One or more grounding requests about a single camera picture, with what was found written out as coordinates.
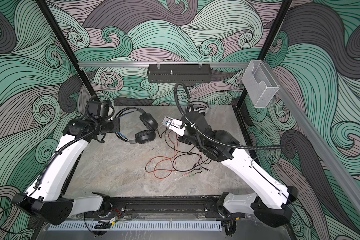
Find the black blue headphones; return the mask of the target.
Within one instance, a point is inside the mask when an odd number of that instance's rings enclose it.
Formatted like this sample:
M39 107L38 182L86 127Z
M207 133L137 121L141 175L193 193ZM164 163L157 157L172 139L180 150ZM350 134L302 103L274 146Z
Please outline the black blue headphones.
M122 108L116 111L113 118L120 120L120 129L115 135L125 143L142 145L154 141L157 137L159 123L150 113L139 107ZM136 130L136 133L132 138L127 138L122 134L124 128Z

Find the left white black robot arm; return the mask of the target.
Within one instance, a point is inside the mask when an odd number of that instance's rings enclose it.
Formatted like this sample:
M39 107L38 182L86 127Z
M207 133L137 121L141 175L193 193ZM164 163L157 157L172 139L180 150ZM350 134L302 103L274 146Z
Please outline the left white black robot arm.
M115 109L109 101L99 102L91 97L85 107L85 117L73 119L67 124L46 166L25 193L13 197L13 206L55 226L70 216L87 212L107 217L111 212L109 196L94 193L89 197L67 199L64 194L91 140L120 129L119 119L112 117L114 113Z

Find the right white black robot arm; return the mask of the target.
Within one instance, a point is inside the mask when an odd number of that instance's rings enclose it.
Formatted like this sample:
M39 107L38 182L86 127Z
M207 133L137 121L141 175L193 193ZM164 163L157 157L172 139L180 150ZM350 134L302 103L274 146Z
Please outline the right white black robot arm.
M242 146L227 131L213 130L203 114L191 111L191 94L183 83L175 84L174 98L182 115L180 128L185 130L185 142L233 171L254 191L246 195L223 193L217 202L219 213L231 220L242 214L254 215L273 228L288 224L293 216L291 205L298 197L297 189L274 179L247 153L280 150L282 146Z

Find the white black headphones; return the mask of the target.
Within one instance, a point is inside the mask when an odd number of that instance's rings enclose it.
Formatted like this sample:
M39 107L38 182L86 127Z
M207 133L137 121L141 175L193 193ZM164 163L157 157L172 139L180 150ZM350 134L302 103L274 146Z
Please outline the white black headphones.
M204 116L209 111L209 105L202 101L192 101L190 106L192 111L198 112Z

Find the black perforated wall tray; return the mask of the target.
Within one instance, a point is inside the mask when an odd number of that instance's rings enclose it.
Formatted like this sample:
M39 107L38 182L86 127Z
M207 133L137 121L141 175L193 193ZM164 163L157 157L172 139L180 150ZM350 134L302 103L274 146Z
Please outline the black perforated wall tray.
M150 64L148 67L150 83L209 83L212 79L210 65L188 64Z

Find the aluminium rail back wall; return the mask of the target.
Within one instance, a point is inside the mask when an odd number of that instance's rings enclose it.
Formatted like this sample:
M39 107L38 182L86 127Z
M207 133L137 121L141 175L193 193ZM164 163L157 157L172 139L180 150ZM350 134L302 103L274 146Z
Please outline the aluminium rail back wall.
M229 69L242 69L246 68L249 63L237 62L93 62L85 61L78 62L80 68L147 68L149 65L156 65L158 68L161 65L210 65L211 68L229 68Z

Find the aluminium rail wall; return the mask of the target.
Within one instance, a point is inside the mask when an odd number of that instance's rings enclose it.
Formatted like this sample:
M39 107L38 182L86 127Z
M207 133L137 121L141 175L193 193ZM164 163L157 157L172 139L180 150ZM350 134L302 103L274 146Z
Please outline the aluminium rail wall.
M287 91L284 84L281 84L276 74L273 72L269 64L262 62L266 73L270 74L271 79L279 86L278 93L286 104L290 113L294 116L297 123L305 132L307 139L311 142L319 157L325 162L333 176L337 180L340 187L343 189L350 202L360 215L360 187L355 182L354 178L345 169L335 152L330 148L327 141L323 139L318 130L309 120L309 118L296 105L293 97Z
M158 68L161 65L210 65L211 68L229 68L229 69L242 69L246 68L249 63L237 62L93 62L85 61L78 62L80 68L147 68L149 65L156 65Z

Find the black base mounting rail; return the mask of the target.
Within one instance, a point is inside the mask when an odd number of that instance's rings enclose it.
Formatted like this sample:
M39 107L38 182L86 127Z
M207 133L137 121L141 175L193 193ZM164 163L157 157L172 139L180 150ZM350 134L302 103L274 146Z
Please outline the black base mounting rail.
M73 201L71 215L93 212L105 217L112 211L126 213L204 213L228 218L233 214L254 214L266 212L281 214L286 204L279 207L268 207L256 194L234 195L225 192L209 196L175 196L175 197L109 197L91 196L77 198Z

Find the clear plastic wall bin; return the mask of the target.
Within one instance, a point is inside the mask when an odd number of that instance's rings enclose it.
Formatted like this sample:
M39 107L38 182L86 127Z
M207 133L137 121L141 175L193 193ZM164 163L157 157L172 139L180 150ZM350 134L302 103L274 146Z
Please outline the clear plastic wall bin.
M249 62L242 82L255 108L266 108L280 89L271 66L261 60Z

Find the black frame post left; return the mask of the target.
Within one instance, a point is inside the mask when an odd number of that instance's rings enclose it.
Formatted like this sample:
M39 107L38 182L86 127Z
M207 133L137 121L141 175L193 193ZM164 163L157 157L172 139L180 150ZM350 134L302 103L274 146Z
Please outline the black frame post left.
M43 16L45 17L46 21L48 22L50 28L54 32L57 40L61 44L64 52L66 53L68 59L70 60L71 64L73 65L73 67L75 69L75 71L77 72L80 80L82 81L82 83L84 84L86 89L88 90L91 97L94 96L95 97L94 100L99 102L100 99L99 99L98 95L96 94L94 88L92 87L92 84L91 84L86 72L83 71L79 67L79 61L78 61L76 55L74 54L72 48L70 47L67 39L65 38L65 36L63 34L63 31L59 27L59 25L58 25L55 17L53 16L50 8L48 7L47 2L42 1L42 0L35 0L35 2L38 5L39 9L41 10L41 12L42 12Z

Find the black frame post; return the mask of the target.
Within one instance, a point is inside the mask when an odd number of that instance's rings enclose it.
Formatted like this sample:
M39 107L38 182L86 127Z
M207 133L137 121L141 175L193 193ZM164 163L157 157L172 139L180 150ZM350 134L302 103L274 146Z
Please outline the black frame post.
M259 53L259 56L256 60L261 60L265 62L265 58L267 56L267 54L269 53L269 50L271 49L271 46L274 42L274 40L276 39L276 36L284 22L284 19L288 13L288 10L290 9L292 5L292 1L282 1L282 4L280 6L280 9L276 15L276 18L274 19L272 26L270 28L270 32L266 38L266 41ZM243 90L243 93L237 103L237 107L240 109L243 107L244 103L245 103L245 98L249 96L246 88Z
M94 100L99 102L100 99L99 99L98 95L96 94L94 88L92 87L92 84L91 84L86 72L83 71L79 67L79 61L78 61L76 55L74 54L72 48L70 47L67 39L65 38L65 36L63 34L63 31L59 27L59 25L58 25L55 17L53 16L50 8L48 7L47 2L42 1L42 0L35 0L35 2L38 5L39 9L41 10L41 12L42 12L43 16L45 17L46 21L48 22L50 28L54 32L57 40L61 44L64 52L66 53L68 59L70 60L71 64L73 65L73 67L75 69L75 71L77 72L80 80L82 81L82 83L84 84L86 89L88 90L91 97L94 96L95 97Z

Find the black frame post right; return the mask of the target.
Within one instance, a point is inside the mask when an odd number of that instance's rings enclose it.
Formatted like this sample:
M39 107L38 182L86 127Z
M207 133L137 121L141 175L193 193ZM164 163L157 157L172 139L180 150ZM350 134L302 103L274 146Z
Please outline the black frame post right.
M280 9L276 15L276 18L274 19L272 26L270 28L270 32L266 38L266 41L259 53L259 56L256 60L261 60L265 62L265 58L267 56L267 54L269 53L269 50L271 49L271 46L274 42L274 40L276 39L276 36L284 22L284 19L288 13L288 10L290 9L292 5L292 1L282 1L282 4L280 6ZM237 107L240 109L243 107L244 103L245 103L245 98L249 96L246 88L243 90L243 93L237 103Z

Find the aluminium rail right wall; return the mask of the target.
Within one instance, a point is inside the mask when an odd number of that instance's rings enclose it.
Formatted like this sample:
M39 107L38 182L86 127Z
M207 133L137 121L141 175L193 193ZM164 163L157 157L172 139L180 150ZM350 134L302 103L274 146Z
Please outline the aluminium rail right wall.
M278 93L286 104L290 113L294 116L297 123L305 132L307 139L311 142L319 157L325 162L333 176L337 180L340 187L343 189L350 202L360 215L360 187L355 182L354 178L345 169L335 152L330 148L327 141L323 139L318 130L309 120L309 118L296 105L293 97L287 91L284 84L281 84L276 74L273 72L269 64L262 62L266 73L270 74L271 79L279 86Z

